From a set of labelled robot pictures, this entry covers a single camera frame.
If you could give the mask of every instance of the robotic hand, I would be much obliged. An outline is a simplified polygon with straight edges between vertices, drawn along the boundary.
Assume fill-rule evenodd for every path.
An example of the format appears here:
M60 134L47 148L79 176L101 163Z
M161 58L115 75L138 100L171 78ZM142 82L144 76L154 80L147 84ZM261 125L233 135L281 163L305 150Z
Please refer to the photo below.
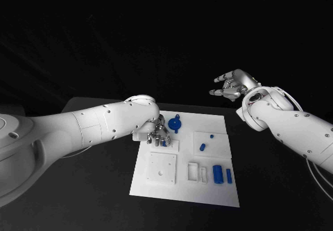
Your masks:
M134 141L155 139L170 145L168 130L154 99L130 97L75 112L40 117L0 114L0 207L31 187L65 155L132 134Z
M212 90L209 94L223 96L230 101L243 94L236 113L248 126L256 131L269 128L277 140L333 173L333 124L304 112L281 88L262 87L242 70L228 72L215 82L223 80L222 90ZM300 111L294 111L285 95Z

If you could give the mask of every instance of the blue object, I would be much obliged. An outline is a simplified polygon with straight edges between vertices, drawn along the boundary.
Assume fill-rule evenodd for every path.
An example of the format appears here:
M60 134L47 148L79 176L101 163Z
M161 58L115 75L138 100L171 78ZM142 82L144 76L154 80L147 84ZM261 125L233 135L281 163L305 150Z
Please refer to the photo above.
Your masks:
M206 145L204 145L204 144L202 144L202 146L200 146L200 151L203 151L203 149L204 149L204 146L206 146Z
M230 179L230 170L226 170L226 178L228 178L228 183L232 184L232 179Z
M223 183L223 174L222 174L222 167L220 165L213 166L213 182L216 184Z
M180 122L179 118L180 117L179 117L179 114L177 114L176 117L173 119L170 119L168 123L167 123L170 129L174 130L174 133L179 133L179 128L181 127L181 122Z

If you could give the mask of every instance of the blue cylinder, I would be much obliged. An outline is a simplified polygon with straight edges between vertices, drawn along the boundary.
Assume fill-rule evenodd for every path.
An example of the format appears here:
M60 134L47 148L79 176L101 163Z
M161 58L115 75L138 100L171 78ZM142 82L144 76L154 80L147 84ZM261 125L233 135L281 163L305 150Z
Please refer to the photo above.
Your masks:
M223 174L222 174L222 166L220 165L213 166L213 182L216 184L223 183Z
M226 178L228 178L228 183L232 184L230 169L226 170Z
M200 145L200 151L203 151L203 150L204 150L204 147L206 147L206 145L204 145L204 144L202 144L202 145Z

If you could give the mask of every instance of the black table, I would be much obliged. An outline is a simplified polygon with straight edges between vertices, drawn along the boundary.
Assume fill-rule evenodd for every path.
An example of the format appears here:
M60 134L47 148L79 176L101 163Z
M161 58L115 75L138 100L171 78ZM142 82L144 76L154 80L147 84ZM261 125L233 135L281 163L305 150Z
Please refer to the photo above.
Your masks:
M75 97L62 112L115 102ZM0 230L333 230L333 203L304 158L271 131L252 130L235 109L157 105L164 111L225 116L241 208L130 196L140 142L128 135L53 163L1 207Z

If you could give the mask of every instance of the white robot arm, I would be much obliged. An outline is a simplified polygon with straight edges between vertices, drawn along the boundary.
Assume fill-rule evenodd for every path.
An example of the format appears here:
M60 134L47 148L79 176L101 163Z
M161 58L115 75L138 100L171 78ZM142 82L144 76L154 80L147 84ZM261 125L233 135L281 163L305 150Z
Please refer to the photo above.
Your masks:
M294 111L285 94L297 102L288 93L278 87L262 87L242 70L226 73L215 82L223 80L222 90L209 93L232 101L243 94L236 113L248 126L256 131L269 128L277 140L333 173L333 124L303 110Z
M30 188L52 163L72 152L132 134L134 141L155 139L170 145L154 99L124 102L40 117L0 114L0 207Z

